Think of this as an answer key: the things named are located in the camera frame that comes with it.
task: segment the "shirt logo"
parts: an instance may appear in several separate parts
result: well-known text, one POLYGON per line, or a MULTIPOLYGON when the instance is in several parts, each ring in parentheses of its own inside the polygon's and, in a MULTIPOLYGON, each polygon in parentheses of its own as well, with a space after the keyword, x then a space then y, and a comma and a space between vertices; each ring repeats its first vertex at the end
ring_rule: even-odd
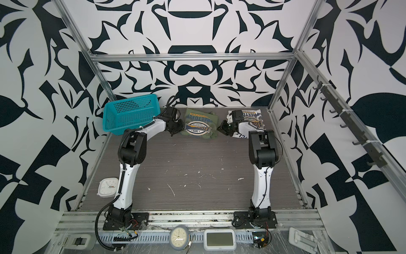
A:
POLYGON ((201 121, 192 121, 185 125, 185 131, 195 136, 210 133, 211 129, 212 128, 207 123, 201 121))

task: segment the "gray lcd screen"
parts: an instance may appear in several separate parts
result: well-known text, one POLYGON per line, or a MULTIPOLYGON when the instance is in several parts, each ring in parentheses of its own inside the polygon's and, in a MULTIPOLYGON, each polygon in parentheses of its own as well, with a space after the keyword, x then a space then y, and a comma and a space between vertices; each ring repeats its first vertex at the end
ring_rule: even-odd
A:
POLYGON ((233 246, 233 233, 207 233, 207 246, 233 246))

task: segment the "white digital display device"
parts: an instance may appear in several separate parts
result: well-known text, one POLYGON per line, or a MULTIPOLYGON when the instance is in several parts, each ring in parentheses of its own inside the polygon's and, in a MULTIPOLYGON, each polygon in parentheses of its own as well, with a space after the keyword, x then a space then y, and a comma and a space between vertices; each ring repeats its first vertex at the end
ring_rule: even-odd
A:
POLYGON ((204 231, 205 250, 235 250, 235 232, 232 229, 206 229, 204 231))

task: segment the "gray alarm clock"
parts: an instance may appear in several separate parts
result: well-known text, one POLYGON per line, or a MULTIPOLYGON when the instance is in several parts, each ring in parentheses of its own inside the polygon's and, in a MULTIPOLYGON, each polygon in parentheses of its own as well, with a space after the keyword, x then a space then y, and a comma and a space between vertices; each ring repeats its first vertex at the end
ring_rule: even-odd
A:
POLYGON ((177 226, 169 235, 169 244, 175 250, 184 250, 190 241, 189 230, 185 226, 177 226))

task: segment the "abstract pattern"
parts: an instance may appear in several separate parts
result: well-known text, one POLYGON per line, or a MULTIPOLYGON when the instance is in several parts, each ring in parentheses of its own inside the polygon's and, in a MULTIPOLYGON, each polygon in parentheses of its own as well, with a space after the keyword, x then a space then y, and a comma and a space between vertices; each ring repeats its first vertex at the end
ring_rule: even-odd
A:
POLYGON ((292 52, 314 0, 70 0, 96 54, 292 52))
POLYGON ((406 2, 328 0, 306 55, 405 169, 406 2))
POLYGON ((155 93, 161 106, 267 106, 287 60, 102 62, 117 99, 155 93))
POLYGON ((108 99, 50 0, 2 1, 0 36, 2 253, 33 253, 83 188, 108 99))
POLYGON ((406 249, 406 204, 297 62, 274 113, 309 206, 342 253, 406 249))

